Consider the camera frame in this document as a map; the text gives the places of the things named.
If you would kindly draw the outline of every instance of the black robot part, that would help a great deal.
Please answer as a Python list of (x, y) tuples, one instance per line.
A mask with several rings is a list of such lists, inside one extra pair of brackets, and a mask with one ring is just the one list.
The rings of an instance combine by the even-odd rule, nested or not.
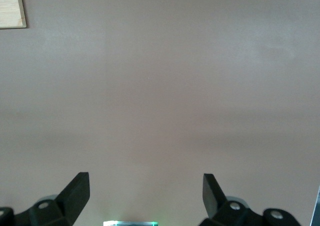
[(228, 201), (212, 174), (203, 176), (202, 197), (208, 218), (200, 226), (301, 226), (284, 210), (266, 209), (260, 216), (238, 201)]
[(14, 215), (0, 208), (0, 226), (72, 226), (90, 197), (88, 172), (78, 173), (54, 200), (42, 200)]

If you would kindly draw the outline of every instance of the screw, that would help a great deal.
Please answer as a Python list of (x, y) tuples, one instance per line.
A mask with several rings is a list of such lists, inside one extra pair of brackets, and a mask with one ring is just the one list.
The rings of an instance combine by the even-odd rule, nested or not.
[(48, 205), (49, 205), (49, 204), (48, 204), (47, 202), (44, 202), (44, 203), (40, 204), (40, 205), (38, 206), (38, 208), (42, 210), (42, 209), (48, 207)]
[(239, 210), (240, 209), (240, 205), (237, 204), (236, 202), (232, 202), (230, 204), (230, 207), (233, 209), (233, 210)]
[(278, 220), (282, 220), (284, 218), (282, 216), (282, 214), (276, 210), (271, 211), (271, 215), (272, 215), (272, 217), (274, 217), (275, 219), (278, 219)]

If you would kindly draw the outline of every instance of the wall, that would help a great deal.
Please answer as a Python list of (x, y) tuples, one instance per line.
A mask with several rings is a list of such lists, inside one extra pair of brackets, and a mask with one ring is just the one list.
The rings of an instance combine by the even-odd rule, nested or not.
[(0, 31), (0, 205), (89, 171), (76, 226), (198, 225), (203, 173), (311, 220), (320, 0), (24, 0)]

